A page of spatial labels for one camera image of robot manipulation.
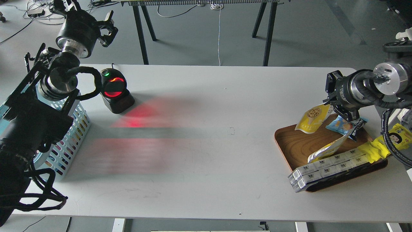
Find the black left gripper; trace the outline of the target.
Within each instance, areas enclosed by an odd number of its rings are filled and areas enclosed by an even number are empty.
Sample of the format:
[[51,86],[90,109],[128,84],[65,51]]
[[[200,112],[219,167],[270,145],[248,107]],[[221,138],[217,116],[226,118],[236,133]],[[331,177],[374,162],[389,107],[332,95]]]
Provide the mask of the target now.
[[[88,58],[94,49],[97,39],[103,47],[108,47],[118,33],[110,10],[105,20],[97,21],[92,15],[81,10],[77,0],[53,0],[49,6],[53,14],[65,16],[62,28],[56,38],[56,44],[63,48],[66,41],[75,41],[83,45],[80,58]],[[107,35],[101,35],[101,30],[107,30]]]

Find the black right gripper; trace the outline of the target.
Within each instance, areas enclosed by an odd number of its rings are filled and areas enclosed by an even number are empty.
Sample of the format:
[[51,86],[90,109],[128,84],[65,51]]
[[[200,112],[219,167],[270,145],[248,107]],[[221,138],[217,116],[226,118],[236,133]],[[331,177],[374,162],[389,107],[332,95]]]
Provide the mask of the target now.
[[344,76],[339,70],[330,72],[326,76],[325,91],[327,99],[324,105],[333,106],[334,112],[347,122],[360,119],[359,109],[366,106],[366,100],[357,90],[354,78],[361,71]]

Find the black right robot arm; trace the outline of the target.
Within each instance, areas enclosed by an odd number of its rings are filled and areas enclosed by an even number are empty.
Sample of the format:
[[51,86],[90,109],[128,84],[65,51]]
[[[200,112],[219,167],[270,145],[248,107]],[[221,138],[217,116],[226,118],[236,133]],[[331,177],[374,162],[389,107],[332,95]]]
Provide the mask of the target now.
[[397,39],[383,45],[387,53],[384,62],[373,70],[362,69],[343,76],[330,72],[326,78],[325,105],[333,106],[335,113],[347,121],[359,119],[359,109],[377,106],[384,109],[381,133],[384,146],[400,163],[411,167],[411,158],[390,141],[389,117],[395,109],[411,109],[411,39]]

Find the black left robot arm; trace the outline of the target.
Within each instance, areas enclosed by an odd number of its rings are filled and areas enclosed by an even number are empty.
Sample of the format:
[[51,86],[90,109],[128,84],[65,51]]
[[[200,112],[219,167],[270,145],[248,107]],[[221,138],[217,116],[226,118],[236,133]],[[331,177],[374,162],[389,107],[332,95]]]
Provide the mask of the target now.
[[102,92],[102,75],[80,65],[91,56],[97,41],[108,47],[118,33],[109,11],[97,21],[76,0],[55,0],[50,12],[65,19],[56,37],[58,49],[41,44],[33,58],[25,56],[27,74],[4,102],[1,118],[8,122],[1,133],[1,225],[14,210],[58,210],[67,197],[53,188],[56,173],[37,170],[37,152],[48,152],[73,125],[79,101]]

